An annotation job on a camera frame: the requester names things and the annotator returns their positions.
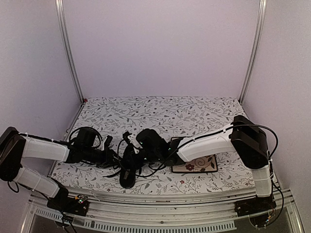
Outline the black canvas shoe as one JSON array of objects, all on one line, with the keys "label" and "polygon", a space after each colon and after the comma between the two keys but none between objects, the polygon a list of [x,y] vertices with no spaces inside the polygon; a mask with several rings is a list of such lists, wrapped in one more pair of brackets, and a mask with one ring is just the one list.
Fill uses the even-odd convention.
[{"label": "black canvas shoe", "polygon": [[135,169],[125,169],[122,167],[121,159],[121,172],[120,172],[120,185],[125,189],[130,189],[135,185],[136,182],[136,171]]}]

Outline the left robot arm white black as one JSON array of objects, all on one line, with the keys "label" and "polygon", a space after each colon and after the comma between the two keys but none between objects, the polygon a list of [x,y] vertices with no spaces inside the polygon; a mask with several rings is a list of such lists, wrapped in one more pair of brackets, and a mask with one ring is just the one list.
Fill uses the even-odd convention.
[{"label": "left robot arm white black", "polygon": [[21,161],[38,158],[67,164],[86,163],[100,168],[116,165],[119,157],[109,147],[111,136],[103,139],[92,127],[81,127],[74,133],[77,135],[70,136],[68,141],[57,141],[8,127],[0,137],[0,179],[41,193],[62,211],[69,210],[72,200],[68,190],[59,182],[23,166]]}]

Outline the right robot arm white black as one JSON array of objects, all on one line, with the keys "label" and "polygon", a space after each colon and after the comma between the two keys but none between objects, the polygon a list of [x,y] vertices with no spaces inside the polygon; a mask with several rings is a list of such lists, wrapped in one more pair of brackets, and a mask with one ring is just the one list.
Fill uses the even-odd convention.
[{"label": "right robot arm white black", "polygon": [[266,126],[252,123],[242,115],[232,123],[211,133],[193,137],[176,137],[165,141],[154,129],[144,129],[136,136],[123,134],[127,146],[120,161],[120,185],[132,188],[137,171],[145,164],[159,162],[160,166],[174,166],[222,152],[236,152],[243,164],[251,170],[256,196],[251,207],[261,212],[270,204],[272,195],[272,153],[269,152],[266,131],[276,136]]}]

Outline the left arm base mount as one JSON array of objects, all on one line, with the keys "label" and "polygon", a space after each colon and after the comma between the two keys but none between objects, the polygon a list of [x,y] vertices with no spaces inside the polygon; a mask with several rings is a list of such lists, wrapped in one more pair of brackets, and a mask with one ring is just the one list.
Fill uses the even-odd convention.
[{"label": "left arm base mount", "polygon": [[61,213],[86,216],[90,202],[82,197],[55,197],[50,198],[47,207]]}]

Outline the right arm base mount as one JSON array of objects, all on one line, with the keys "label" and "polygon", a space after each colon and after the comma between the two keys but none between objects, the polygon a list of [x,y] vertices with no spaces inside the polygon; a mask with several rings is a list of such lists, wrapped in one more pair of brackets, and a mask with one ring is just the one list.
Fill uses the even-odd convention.
[{"label": "right arm base mount", "polygon": [[254,198],[239,200],[234,205],[234,210],[238,216],[252,215],[276,208],[273,195],[263,198],[255,196]]}]

